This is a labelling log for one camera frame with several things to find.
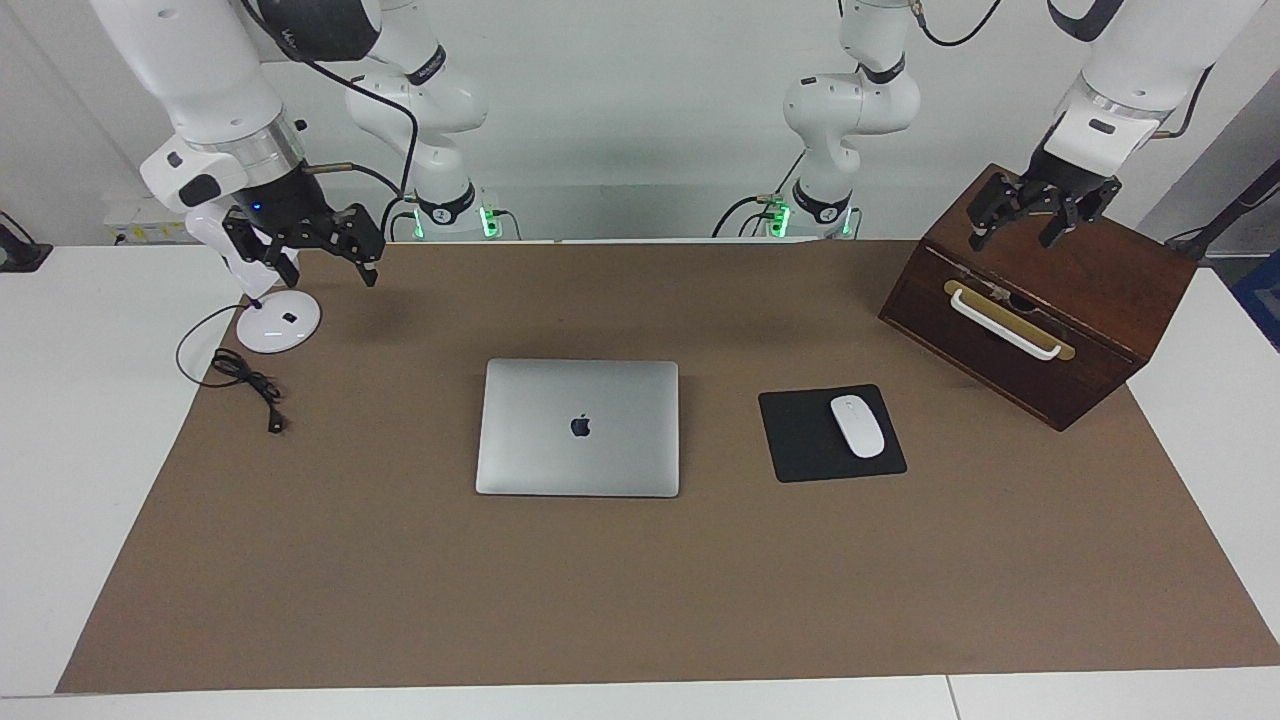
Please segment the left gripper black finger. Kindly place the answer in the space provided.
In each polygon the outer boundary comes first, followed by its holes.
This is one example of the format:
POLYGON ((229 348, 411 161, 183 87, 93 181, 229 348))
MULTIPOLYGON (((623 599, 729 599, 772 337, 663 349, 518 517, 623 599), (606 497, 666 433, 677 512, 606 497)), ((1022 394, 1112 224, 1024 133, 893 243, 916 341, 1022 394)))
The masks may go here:
POLYGON ((1044 249, 1052 249, 1065 234, 1074 232, 1080 223, 1097 222, 1121 187, 1121 184, 1101 184, 1076 196, 1050 186, 1042 193, 1044 205, 1050 210, 1050 220, 1039 232, 1039 245, 1044 249))
POLYGON ((1024 218, 1023 190, 1021 179, 1006 173, 992 174, 979 187, 966 206, 972 225, 969 245, 973 251, 982 251, 997 229, 1024 218))

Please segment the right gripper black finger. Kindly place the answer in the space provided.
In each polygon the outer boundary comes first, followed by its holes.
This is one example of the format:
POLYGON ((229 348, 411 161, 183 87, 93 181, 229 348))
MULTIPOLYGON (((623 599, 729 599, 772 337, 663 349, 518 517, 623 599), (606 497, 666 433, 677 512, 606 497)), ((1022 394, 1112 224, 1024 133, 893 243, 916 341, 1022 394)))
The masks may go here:
POLYGON ((229 210, 223 220, 229 250, 224 252, 228 269, 243 291, 293 290, 300 281, 297 252, 282 249, 268 261, 271 241, 241 210, 229 210))
POLYGON ((378 283, 387 241, 362 204, 332 214, 332 254, 352 263, 366 287, 378 283))

